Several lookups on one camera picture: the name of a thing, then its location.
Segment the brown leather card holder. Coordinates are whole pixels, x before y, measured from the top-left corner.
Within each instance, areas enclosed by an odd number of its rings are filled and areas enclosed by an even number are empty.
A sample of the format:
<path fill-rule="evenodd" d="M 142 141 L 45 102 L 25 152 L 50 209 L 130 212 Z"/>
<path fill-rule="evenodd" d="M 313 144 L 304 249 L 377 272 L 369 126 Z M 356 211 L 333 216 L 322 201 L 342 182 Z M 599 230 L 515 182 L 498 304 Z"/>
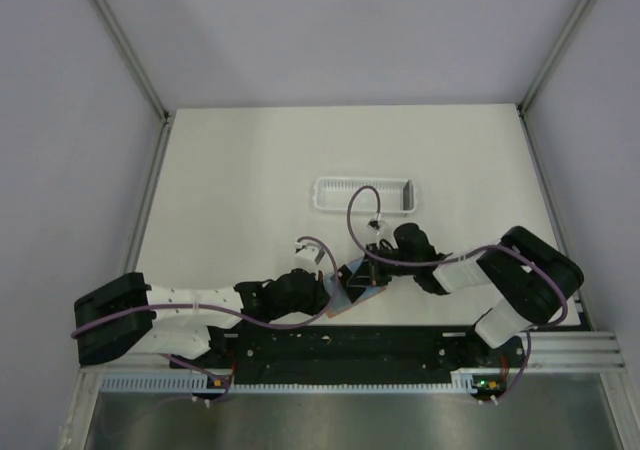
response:
<path fill-rule="evenodd" d="M 329 296 L 336 294 L 326 315 L 329 319 L 352 310 L 357 305 L 363 304 L 386 290 L 385 287 L 365 286 L 348 287 L 347 281 L 359 269 L 363 259 L 359 258 L 339 268 L 339 281 L 337 285 L 332 273 L 323 277 L 324 288 Z"/>

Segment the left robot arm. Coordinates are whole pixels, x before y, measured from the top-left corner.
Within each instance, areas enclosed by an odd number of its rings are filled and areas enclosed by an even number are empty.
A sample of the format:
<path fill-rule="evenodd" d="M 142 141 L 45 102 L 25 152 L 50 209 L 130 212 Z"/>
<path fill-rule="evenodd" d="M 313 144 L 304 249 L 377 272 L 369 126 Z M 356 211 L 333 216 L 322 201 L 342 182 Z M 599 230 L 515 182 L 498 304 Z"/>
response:
<path fill-rule="evenodd" d="M 82 366 L 110 363 L 130 354 L 169 354 L 216 366 L 226 357 L 225 332 L 241 322 L 263 328 L 291 314 L 317 320 L 331 302 L 322 276 L 294 269 L 277 279 L 246 281 L 218 289 L 152 285 L 139 272 L 126 273 L 74 303 Z"/>

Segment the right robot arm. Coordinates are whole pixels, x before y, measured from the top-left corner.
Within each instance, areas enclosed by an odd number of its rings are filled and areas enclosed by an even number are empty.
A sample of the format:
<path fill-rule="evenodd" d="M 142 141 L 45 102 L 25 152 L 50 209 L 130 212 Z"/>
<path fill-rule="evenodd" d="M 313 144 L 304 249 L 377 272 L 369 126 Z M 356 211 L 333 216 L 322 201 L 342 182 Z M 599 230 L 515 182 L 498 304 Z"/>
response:
<path fill-rule="evenodd" d="M 466 342 L 469 358 L 481 366 L 498 359 L 503 344 L 516 334 L 553 321 L 585 280 L 577 264 L 522 226 L 469 257 L 437 252 L 415 223 L 397 227 L 393 238 L 394 243 L 368 244 L 357 266 L 339 270 L 348 298 L 356 301 L 366 289 L 385 287 L 401 276 L 436 296 L 495 288 L 501 298 L 474 324 Z"/>

